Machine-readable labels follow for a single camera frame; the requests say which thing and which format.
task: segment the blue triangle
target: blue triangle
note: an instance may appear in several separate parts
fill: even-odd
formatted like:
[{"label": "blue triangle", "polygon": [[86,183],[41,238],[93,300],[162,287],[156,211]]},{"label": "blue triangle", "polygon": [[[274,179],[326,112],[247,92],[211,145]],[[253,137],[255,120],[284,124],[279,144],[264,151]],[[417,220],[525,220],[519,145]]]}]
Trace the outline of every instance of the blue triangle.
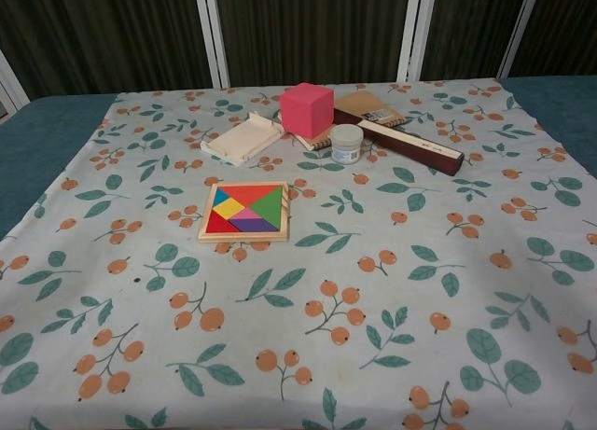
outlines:
[{"label": "blue triangle", "polygon": [[226,192],[224,192],[222,189],[218,188],[217,191],[215,192],[215,197],[214,197],[214,204],[212,205],[212,207],[217,206],[218,204],[220,204],[222,201],[226,201],[227,199],[230,198],[230,195],[228,195]]}]

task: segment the wooden frame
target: wooden frame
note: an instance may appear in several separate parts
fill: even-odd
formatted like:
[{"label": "wooden frame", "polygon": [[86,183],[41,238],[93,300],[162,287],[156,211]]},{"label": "wooden frame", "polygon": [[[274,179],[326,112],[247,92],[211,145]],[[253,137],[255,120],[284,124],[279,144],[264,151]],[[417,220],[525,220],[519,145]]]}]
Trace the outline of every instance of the wooden frame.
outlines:
[{"label": "wooden frame", "polygon": [[[280,230],[268,232],[219,232],[208,233],[207,225],[212,213],[215,193],[219,187],[242,187],[242,186],[272,186],[277,185],[282,187],[282,207],[280,208]],[[288,240],[288,214],[289,214],[289,199],[288,199],[288,183],[286,181],[260,181],[260,182],[244,182],[244,183],[215,183],[212,185],[212,190],[207,197],[201,228],[199,230],[199,241],[204,243],[220,243],[220,242],[279,242]]]}]

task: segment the white jar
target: white jar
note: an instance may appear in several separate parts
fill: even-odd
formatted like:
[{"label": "white jar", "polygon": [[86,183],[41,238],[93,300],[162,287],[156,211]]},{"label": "white jar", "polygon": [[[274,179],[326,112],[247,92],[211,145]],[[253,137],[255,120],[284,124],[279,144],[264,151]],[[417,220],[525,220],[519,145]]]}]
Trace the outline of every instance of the white jar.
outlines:
[{"label": "white jar", "polygon": [[340,164],[353,164],[361,156],[363,131],[351,124],[334,127],[329,137],[332,141],[332,159]]}]

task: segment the curtain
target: curtain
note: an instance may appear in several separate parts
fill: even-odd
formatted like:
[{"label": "curtain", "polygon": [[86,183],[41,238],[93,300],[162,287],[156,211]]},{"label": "curtain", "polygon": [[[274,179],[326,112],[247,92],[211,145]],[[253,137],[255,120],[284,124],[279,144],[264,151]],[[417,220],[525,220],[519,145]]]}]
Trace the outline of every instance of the curtain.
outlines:
[{"label": "curtain", "polygon": [[217,0],[232,86],[396,80],[408,0]]},{"label": "curtain", "polygon": [[597,0],[536,0],[511,76],[597,74]]},{"label": "curtain", "polygon": [[522,0],[436,0],[421,80],[495,77]]},{"label": "curtain", "polygon": [[0,0],[0,24],[30,99],[212,85],[195,0]]}]

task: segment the pink foam cube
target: pink foam cube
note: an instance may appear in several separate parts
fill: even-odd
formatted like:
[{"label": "pink foam cube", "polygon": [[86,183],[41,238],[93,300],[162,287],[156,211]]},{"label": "pink foam cube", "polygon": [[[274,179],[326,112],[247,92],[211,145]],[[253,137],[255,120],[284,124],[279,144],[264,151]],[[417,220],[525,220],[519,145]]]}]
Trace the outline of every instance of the pink foam cube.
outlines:
[{"label": "pink foam cube", "polygon": [[334,91],[311,83],[300,83],[280,96],[280,112],[287,132],[313,138],[332,125]]}]

